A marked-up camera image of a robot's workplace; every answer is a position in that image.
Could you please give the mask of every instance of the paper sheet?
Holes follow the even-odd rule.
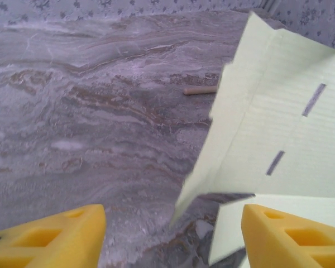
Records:
[[[311,219],[322,215],[323,223],[329,219],[323,214],[335,217],[328,203],[335,198],[334,49],[273,30],[251,13],[233,62],[223,70],[210,116],[209,134],[171,223],[207,193],[276,195],[274,203],[281,207],[259,204]],[[292,212],[284,195],[300,202]],[[310,205],[308,197],[326,203]],[[243,246],[243,202],[221,208],[212,263]]]

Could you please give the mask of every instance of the floral wallpaper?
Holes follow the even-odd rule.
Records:
[[[0,0],[0,24],[258,7],[261,0]]]
[[[335,0],[282,0],[274,17],[288,29],[335,48]]]

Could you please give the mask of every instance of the marble floor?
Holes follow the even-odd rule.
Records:
[[[214,99],[182,90],[217,84],[247,16],[0,26],[0,229],[100,203],[99,267],[208,267],[218,206],[241,196],[200,197],[169,229]]]

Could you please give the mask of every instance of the wallpaper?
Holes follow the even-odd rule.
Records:
[[[288,29],[335,48],[335,0],[282,0],[274,17]]]
[[[0,24],[258,7],[260,0],[0,0]]]

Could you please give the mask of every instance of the wooden stick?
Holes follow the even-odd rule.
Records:
[[[184,89],[184,95],[197,95],[197,94],[208,94],[208,93],[216,93],[217,86],[214,85],[212,87],[209,86],[195,86],[195,87],[188,87]]]

